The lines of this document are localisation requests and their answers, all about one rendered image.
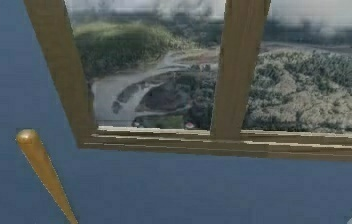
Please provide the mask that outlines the golden tapered pole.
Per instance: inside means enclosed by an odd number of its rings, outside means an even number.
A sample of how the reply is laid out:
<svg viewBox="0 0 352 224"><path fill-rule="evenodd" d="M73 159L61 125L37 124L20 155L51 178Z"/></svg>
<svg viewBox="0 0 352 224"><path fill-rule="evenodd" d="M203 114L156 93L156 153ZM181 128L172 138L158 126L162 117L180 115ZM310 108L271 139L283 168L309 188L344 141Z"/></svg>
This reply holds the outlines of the golden tapered pole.
<svg viewBox="0 0 352 224"><path fill-rule="evenodd" d="M69 223L79 224L70 206L59 176L38 133L33 129L24 129L17 133L15 140L33 171Z"/></svg>

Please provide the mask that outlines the wooden framed window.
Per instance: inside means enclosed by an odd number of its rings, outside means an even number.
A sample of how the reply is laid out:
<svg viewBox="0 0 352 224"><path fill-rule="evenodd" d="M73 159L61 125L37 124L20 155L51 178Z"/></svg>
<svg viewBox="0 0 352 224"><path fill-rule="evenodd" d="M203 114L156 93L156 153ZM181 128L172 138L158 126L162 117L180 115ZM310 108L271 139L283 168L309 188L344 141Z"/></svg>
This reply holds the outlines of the wooden framed window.
<svg viewBox="0 0 352 224"><path fill-rule="evenodd" d="M24 4L81 149L352 161L352 135L243 129L270 0L226 0L208 131L97 125L64 0L24 0Z"/></svg>

